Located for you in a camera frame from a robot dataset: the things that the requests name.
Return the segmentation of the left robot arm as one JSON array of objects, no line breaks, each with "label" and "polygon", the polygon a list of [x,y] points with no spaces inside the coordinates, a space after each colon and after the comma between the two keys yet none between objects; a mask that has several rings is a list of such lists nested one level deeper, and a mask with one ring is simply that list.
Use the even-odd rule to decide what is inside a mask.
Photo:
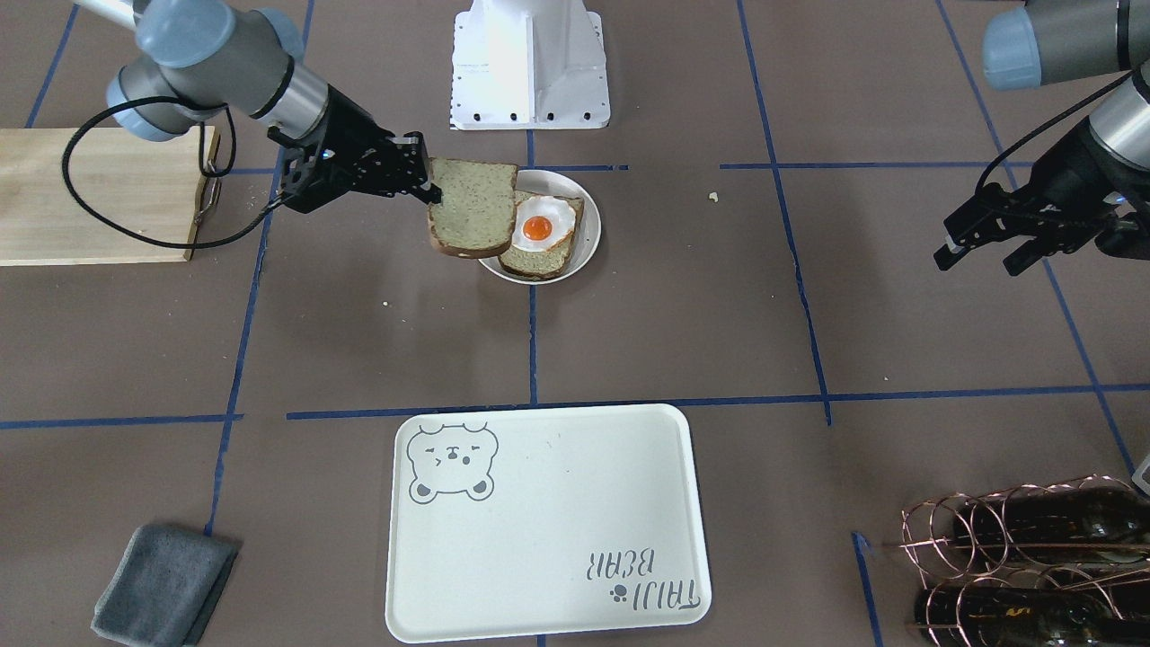
[{"label": "left robot arm", "polygon": [[980,175],[973,197],[944,219],[933,254],[946,271],[969,251],[1021,237],[1007,274],[1088,242],[1114,259],[1147,261],[1149,251],[1149,8],[1147,1],[1026,1],[986,28],[983,75],[999,91],[1112,75],[1080,100],[1075,128],[1009,191]]}]

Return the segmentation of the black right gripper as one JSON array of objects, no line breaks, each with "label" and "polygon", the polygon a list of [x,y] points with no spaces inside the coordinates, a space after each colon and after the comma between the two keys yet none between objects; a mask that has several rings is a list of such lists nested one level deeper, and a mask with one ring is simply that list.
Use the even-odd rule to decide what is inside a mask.
[{"label": "black right gripper", "polygon": [[348,192],[411,195],[423,205],[442,205],[424,136],[417,131],[396,136],[378,128],[363,108],[332,86],[308,134],[291,138],[270,128],[270,139],[285,151],[277,197],[284,208],[307,214]]}]

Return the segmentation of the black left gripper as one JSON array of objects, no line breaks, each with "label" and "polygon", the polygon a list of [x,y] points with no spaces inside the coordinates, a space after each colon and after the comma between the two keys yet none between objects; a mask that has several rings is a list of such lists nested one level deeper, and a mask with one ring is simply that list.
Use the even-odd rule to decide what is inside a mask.
[{"label": "black left gripper", "polygon": [[1147,165],[1116,155],[1082,120],[1032,165],[1022,188],[994,182],[976,188],[966,210],[943,225],[944,242],[933,253],[940,271],[977,247],[1017,237],[1026,242],[1003,259],[1010,276],[1088,242],[1112,257],[1147,257]]}]

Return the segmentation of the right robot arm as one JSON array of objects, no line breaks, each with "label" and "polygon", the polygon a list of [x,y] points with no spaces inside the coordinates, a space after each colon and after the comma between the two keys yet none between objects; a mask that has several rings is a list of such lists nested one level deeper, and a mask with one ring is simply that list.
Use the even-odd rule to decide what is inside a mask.
[{"label": "right robot arm", "polygon": [[168,143],[218,113],[260,123],[284,151],[283,205],[309,213],[350,192],[438,205],[423,136],[392,134],[305,66],[302,36],[284,13],[225,1],[86,1],[133,32],[140,55],[107,87],[118,124]]}]

